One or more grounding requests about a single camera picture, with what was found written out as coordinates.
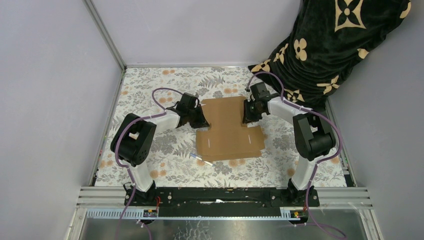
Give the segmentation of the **brown cardboard box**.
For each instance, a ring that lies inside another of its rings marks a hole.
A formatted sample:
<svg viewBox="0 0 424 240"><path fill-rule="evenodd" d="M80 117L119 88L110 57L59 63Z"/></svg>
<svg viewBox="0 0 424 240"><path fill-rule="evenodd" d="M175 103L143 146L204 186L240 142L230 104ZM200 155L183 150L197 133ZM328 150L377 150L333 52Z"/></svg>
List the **brown cardboard box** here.
<svg viewBox="0 0 424 240"><path fill-rule="evenodd" d="M265 149L260 126L242 123L244 96L209 98L201 101L207 130L196 132L196 152L208 162L258 158Z"/></svg>

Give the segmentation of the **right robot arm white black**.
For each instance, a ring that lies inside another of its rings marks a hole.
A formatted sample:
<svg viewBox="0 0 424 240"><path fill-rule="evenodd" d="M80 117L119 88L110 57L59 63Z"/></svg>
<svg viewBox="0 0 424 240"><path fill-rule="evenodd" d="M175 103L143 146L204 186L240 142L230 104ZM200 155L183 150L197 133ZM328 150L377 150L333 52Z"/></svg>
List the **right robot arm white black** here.
<svg viewBox="0 0 424 240"><path fill-rule="evenodd" d="M291 205L299 206L307 199L305 190L312 186L317 164L331 159L336 151L335 125L320 112L290 102L278 93L270 93L263 82L247 86L246 91L250 95L243 102L244 124L258 122L264 114L292 124L299 160L289 180L286 198Z"/></svg>

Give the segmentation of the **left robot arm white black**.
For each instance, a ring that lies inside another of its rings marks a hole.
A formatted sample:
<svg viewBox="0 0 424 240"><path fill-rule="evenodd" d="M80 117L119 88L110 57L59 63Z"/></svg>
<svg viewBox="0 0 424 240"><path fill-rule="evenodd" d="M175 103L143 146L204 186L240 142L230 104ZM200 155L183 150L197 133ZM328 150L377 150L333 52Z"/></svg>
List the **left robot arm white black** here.
<svg viewBox="0 0 424 240"><path fill-rule="evenodd" d="M151 189L154 180L150 176L147 158L155 134L189 124L193 129L206 128L207 122L200 100L189 93L183 93L174 106L163 112L138 116L129 113L123 119L111 144L116 163L126 168L131 182L137 189L136 199L144 206L152 204L155 192Z"/></svg>

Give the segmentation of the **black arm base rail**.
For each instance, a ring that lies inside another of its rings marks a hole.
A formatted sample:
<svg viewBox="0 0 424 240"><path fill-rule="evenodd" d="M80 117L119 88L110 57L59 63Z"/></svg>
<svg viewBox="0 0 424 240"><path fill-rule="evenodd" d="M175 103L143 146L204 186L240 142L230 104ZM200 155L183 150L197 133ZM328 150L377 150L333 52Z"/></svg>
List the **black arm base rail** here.
<svg viewBox="0 0 424 240"><path fill-rule="evenodd" d="M136 191L125 186L125 204L134 207L153 207L154 210L165 210L166 216L181 214L191 216L197 214L216 213L222 216L225 212L237 216L247 216L251 212L260 214L276 212L280 208L319 207L317 191L312 188L293 191L287 188L247 187L157 187L147 192Z"/></svg>

